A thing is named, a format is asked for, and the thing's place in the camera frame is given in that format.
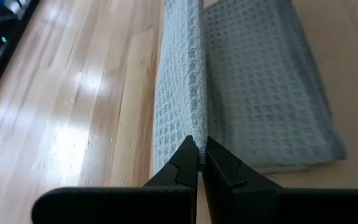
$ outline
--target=gray towel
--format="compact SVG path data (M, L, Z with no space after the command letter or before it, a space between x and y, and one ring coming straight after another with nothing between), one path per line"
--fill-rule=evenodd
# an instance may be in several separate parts
M207 79L208 110L197 114L208 115L208 132L200 136L210 135L262 173L344 159L344 145L334 129L320 75L291 2L221 0L205 9L203 15L207 72L198 75ZM178 28L178 18L166 15L165 19L165 27ZM165 31L162 52L168 45L175 52L172 48L178 46L173 43L186 37ZM198 38L203 49L202 36ZM175 63L172 55L162 57L162 63L169 67L183 65ZM173 70L160 70L157 82L161 76L177 75ZM165 88L174 85L177 83L166 83ZM156 105L166 100L159 97L161 91L157 87ZM189 109L190 105L179 108ZM198 117L190 120L170 116L168 120L181 120L191 126ZM158 139L160 128L155 128ZM204 145L198 146L204 151ZM154 155L164 152L167 148L156 145Z
M165 1L154 106L154 173L187 135L193 136L204 158L208 132L202 8L200 0Z

